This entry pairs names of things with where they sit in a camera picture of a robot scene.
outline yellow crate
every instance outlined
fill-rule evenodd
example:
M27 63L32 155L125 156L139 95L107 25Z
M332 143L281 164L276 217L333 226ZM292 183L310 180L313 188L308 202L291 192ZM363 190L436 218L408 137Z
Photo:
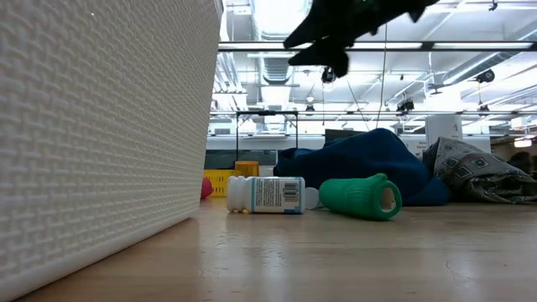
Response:
M259 162L257 161L236 161L235 170L239 171L242 176L259 176Z
M212 194L209 197L226 197L227 179L239 175L236 170L203 170L203 177L209 179L212 185Z

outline blue cloth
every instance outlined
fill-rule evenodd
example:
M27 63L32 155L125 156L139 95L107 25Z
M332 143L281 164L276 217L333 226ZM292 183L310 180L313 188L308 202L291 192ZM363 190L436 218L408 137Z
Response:
M320 150L290 148L281 151L275 176L301 176L319 189L325 180L367 178L384 173L399 187L403 206L443 206L450 191L392 132L375 129L336 140Z

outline pill bottle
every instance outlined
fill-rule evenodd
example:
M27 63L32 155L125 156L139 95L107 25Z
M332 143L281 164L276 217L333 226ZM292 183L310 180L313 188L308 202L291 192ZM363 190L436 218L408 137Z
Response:
M231 212L302 214L305 182L301 177L231 176L226 199Z

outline green object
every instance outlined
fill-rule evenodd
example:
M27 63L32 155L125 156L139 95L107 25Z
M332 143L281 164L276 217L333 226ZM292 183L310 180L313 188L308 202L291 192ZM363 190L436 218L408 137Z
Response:
M401 210L399 189L385 174L327 180L319 189L319 200L336 213L373 221L387 221Z

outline white panel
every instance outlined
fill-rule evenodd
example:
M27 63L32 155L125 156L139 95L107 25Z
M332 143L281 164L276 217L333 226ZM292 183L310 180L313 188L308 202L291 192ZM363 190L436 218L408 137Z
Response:
M462 123L460 115L430 116L425 118L425 135L427 144L436 143L438 138L462 140Z
M213 0L2 0L0 300L199 206Z

